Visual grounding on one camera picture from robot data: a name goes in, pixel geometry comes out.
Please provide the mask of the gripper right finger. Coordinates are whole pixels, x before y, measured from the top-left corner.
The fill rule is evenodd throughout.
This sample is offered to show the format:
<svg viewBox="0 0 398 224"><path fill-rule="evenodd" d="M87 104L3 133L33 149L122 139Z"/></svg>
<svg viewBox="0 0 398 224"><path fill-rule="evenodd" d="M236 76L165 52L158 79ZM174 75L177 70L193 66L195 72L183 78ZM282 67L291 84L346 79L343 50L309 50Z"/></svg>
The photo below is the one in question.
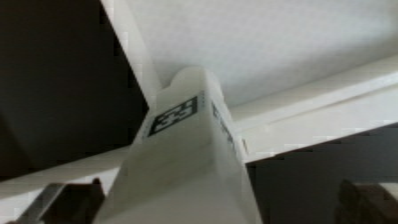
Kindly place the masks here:
<svg viewBox="0 0 398 224"><path fill-rule="evenodd" d="M341 181L334 224L398 224L398 182Z"/></svg>

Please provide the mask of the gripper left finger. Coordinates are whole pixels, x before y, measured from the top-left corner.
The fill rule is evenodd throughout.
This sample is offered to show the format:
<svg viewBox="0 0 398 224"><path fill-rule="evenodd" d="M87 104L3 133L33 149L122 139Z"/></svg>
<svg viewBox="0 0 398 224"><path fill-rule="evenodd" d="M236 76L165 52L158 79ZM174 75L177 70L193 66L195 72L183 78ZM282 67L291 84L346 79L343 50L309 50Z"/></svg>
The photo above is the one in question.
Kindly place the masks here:
<svg viewBox="0 0 398 224"><path fill-rule="evenodd" d="M10 224L92 224L103 201L99 179L51 183Z"/></svg>

